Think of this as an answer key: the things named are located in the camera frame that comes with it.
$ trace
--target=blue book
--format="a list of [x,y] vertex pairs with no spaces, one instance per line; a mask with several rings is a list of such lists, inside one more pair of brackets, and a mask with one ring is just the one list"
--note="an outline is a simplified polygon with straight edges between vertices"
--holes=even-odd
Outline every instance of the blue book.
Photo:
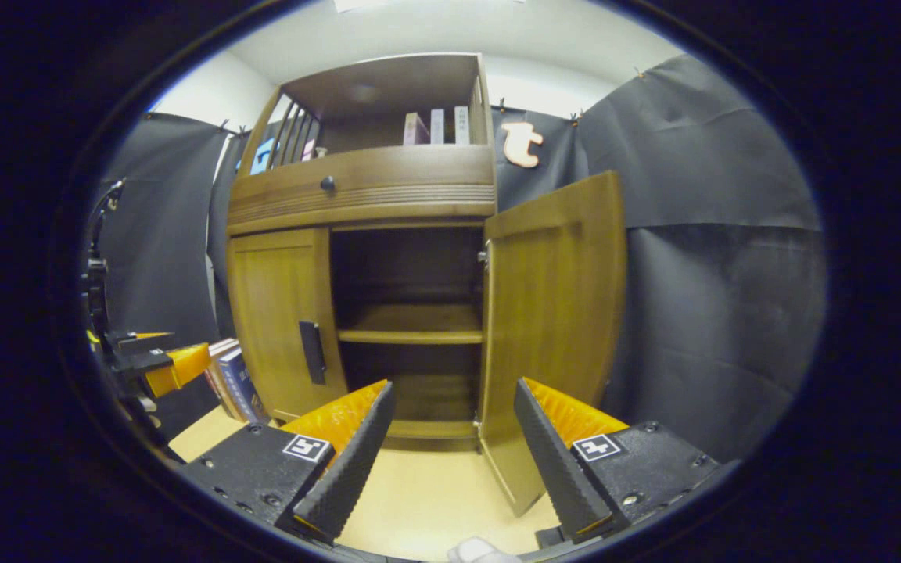
[[242,349],[226,353],[218,360],[218,364],[221,366],[221,374],[224,375],[228,391],[232,393],[235,403],[239,405],[239,409],[250,423],[269,423],[269,414],[266,414],[257,388],[253,385],[253,379],[249,377],[246,360],[242,358]]

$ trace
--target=book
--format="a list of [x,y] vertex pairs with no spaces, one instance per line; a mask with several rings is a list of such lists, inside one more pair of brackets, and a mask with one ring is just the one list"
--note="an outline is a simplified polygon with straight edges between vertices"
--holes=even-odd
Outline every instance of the book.
[[454,144],[472,144],[467,106],[454,106]]
[[429,144],[443,144],[443,107],[429,111]]
[[232,399],[232,394],[228,391],[228,384],[224,380],[224,375],[221,374],[221,366],[218,364],[218,360],[222,356],[232,352],[237,346],[239,346],[237,339],[223,339],[223,341],[212,343],[210,346],[210,366],[207,367],[207,373],[210,374],[208,382],[214,386],[215,395],[218,395],[218,398],[221,399],[221,406],[228,412],[229,417],[236,421],[248,421],[247,416],[244,416],[239,409],[239,405],[236,405],[235,399]]
[[401,144],[408,146],[426,143],[429,143],[429,131],[426,130],[422,118],[415,111],[405,114],[405,133]]
[[235,399],[236,405],[239,405],[239,409],[246,415],[246,419],[250,423],[269,423],[269,416],[262,406],[257,388],[253,385],[253,379],[249,377],[246,360],[242,358],[242,349],[236,348],[226,353],[218,360],[218,366],[221,366],[221,374],[228,384],[228,391]]

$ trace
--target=drawer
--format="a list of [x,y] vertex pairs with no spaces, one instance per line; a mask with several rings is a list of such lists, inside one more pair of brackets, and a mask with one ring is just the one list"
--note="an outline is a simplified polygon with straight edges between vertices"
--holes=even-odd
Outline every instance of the drawer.
[[[289,164],[232,186],[228,233],[389,217],[491,215],[487,145],[389,146]],[[332,178],[332,189],[323,179]]]

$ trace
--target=cabinet door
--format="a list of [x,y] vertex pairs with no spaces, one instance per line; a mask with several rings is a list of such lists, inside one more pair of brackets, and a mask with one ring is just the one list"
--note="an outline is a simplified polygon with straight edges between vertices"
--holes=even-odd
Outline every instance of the cabinet door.
[[[228,242],[232,316],[253,384],[272,417],[293,420],[346,395],[332,316],[327,228]],[[318,324],[325,384],[312,380],[300,322]]]
[[625,299],[618,176],[605,172],[486,220],[479,441],[516,514],[544,492],[514,415],[516,380],[597,405]]

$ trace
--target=black door handle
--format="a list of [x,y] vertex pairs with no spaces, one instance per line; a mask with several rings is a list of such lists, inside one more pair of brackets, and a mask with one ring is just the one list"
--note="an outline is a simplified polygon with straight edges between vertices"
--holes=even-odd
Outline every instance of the black door handle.
[[304,361],[308,364],[308,377],[315,385],[325,385],[325,357],[322,355],[322,339],[318,334],[318,323],[298,321],[301,331],[301,346],[304,348]]

